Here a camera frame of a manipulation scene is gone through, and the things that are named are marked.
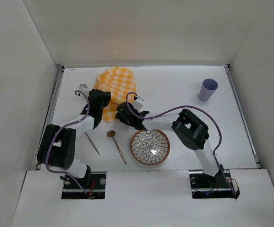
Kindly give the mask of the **copper spoon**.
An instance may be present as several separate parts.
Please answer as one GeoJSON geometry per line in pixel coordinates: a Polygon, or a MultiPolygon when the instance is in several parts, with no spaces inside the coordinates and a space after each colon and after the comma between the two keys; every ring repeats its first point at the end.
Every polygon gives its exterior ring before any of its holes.
{"type": "Polygon", "coordinates": [[[120,154],[120,156],[121,156],[123,162],[125,163],[125,165],[127,165],[127,162],[126,162],[126,160],[125,160],[125,157],[124,157],[124,155],[122,154],[122,151],[121,151],[121,149],[119,148],[119,146],[118,146],[118,144],[117,144],[117,142],[116,142],[115,135],[116,135],[116,132],[115,132],[114,130],[110,130],[110,131],[107,132],[107,137],[113,139],[113,141],[114,141],[114,143],[115,143],[115,146],[116,146],[116,148],[117,148],[117,150],[118,150],[118,152],[119,152],[119,154],[120,154]]]}

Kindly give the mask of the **yellow white checkered cloth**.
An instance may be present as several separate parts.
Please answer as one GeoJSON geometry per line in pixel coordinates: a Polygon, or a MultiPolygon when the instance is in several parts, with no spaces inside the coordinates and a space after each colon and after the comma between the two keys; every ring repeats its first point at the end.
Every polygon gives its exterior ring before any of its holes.
{"type": "Polygon", "coordinates": [[[115,120],[117,107],[126,101],[127,93],[137,91],[133,72],[122,67],[109,68],[97,76],[94,87],[111,93],[111,100],[103,110],[103,119],[106,122],[115,120]]]}

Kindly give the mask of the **silver fork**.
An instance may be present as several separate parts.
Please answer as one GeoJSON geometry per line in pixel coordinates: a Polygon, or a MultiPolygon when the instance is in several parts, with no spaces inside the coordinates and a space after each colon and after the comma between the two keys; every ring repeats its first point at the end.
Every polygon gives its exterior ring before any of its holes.
{"type": "Polygon", "coordinates": [[[95,146],[95,144],[93,143],[93,141],[91,140],[91,138],[89,137],[89,135],[85,132],[86,137],[88,138],[89,142],[91,143],[91,145],[93,146],[94,150],[96,151],[96,153],[100,156],[100,153],[97,149],[97,147],[95,146]]]}

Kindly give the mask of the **floral patterned bowl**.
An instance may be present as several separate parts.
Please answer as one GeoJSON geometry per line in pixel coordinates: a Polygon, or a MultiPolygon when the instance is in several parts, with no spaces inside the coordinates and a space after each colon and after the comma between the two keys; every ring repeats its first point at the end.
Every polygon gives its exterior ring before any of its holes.
{"type": "Polygon", "coordinates": [[[159,165],[170,152],[168,137],[161,130],[139,130],[131,138],[130,150],[134,159],[147,166],[159,165]]]}

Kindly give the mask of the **lavender cup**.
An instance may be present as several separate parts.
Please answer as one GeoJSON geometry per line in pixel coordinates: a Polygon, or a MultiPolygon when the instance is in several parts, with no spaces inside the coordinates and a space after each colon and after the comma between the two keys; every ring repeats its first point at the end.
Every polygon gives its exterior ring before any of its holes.
{"type": "Polygon", "coordinates": [[[202,82],[201,89],[198,95],[199,100],[206,102],[218,89],[218,83],[214,79],[205,79],[202,82]]]}

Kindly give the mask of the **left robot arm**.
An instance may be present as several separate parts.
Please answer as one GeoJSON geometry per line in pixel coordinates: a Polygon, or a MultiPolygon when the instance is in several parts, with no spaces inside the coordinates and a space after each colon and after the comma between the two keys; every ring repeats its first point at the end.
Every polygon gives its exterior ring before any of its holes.
{"type": "Polygon", "coordinates": [[[103,118],[103,110],[111,100],[109,91],[98,89],[76,90],[75,94],[86,100],[80,115],[59,126],[46,126],[38,150],[37,161],[51,173],[70,177],[80,189],[91,184],[91,168],[75,158],[76,138],[95,129],[103,118]]]}

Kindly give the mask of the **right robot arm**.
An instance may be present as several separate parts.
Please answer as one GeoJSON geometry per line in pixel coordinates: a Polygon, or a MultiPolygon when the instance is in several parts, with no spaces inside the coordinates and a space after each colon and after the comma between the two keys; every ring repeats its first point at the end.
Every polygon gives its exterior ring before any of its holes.
{"type": "Polygon", "coordinates": [[[115,118],[136,130],[174,132],[185,147],[195,152],[205,175],[214,178],[224,176],[224,169],[215,156],[215,151],[222,142],[222,134],[212,116],[191,105],[178,106],[156,116],[148,117],[149,113],[139,112],[131,103],[124,102],[117,107],[115,118]],[[219,142],[214,149],[210,146],[208,126],[191,109],[202,112],[215,124],[219,142]]]}

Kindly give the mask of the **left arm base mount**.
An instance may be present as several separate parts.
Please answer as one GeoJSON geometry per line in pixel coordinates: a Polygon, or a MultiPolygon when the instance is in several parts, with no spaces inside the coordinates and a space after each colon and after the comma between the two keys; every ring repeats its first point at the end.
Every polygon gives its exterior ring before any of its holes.
{"type": "Polygon", "coordinates": [[[79,185],[68,175],[61,175],[63,181],[61,198],[64,200],[101,200],[105,198],[106,172],[92,172],[89,183],[77,179],[79,185]]]}

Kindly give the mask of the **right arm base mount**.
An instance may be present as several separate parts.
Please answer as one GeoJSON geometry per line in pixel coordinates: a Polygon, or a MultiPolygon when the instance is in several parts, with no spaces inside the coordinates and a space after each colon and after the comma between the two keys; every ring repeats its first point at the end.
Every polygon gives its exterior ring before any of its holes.
{"type": "Polygon", "coordinates": [[[240,188],[230,171],[225,170],[224,176],[218,172],[215,177],[201,171],[189,172],[191,194],[193,199],[237,199],[240,188]]]}

